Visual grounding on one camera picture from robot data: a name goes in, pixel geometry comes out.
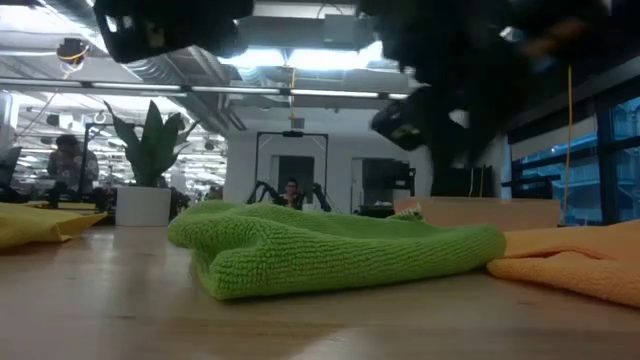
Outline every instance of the office desk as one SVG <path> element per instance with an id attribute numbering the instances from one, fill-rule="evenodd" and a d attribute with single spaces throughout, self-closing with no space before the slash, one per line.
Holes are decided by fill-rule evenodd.
<path id="1" fill-rule="evenodd" d="M 640 359 L 640 311 L 491 278 L 222 303 L 164 229 L 0 255 L 0 359 Z"/>

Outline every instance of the man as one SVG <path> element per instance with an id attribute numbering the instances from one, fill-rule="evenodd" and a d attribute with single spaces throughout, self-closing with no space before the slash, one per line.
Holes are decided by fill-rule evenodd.
<path id="1" fill-rule="evenodd" d="M 56 182 L 65 184 L 70 190 L 78 191 L 82 165 L 80 142 L 73 135 L 60 135 L 56 139 L 56 145 L 58 149 L 49 155 L 47 172 L 56 179 Z M 93 190 L 93 181 L 98 179 L 99 172 L 98 158 L 93 152 L 87 151 L 83 193 Z"/>
<path id="2" fill-rule="evenodd" d="M 285 193 L 282 196 L 286 201 L 285 206 L 302 210 L 302 202 L 300 202 L 300 193 L 298 192 L 298 180 L 295 178 L 289 178 L 285 187 Z"/>

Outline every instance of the table surface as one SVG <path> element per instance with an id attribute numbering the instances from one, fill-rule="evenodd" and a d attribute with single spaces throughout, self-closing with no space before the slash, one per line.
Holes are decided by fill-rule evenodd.
<path id="1" fill-rule="evenodd" d="M 640 359 L 640 311 L 483 272 L 219 302 L 166 229 L 0 255 L 0 359 Z"/>

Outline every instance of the computer monitor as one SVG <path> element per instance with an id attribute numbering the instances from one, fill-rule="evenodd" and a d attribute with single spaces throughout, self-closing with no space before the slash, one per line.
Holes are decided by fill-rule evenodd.
<path id="1" fill-rule="evenodd" d="M 11 185 L 21 152 L 21 147 L 14 147 L 0 154 L 0 185 Z"/>

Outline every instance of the pillar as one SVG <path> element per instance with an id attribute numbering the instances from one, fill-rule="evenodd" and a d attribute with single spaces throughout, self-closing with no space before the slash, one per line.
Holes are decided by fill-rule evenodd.
<path id="1" fill-rule="evenodd" d="M 13 146 L 19 108 L 18 101 L 11 94 L 0 92 L 0 154 Z"/>

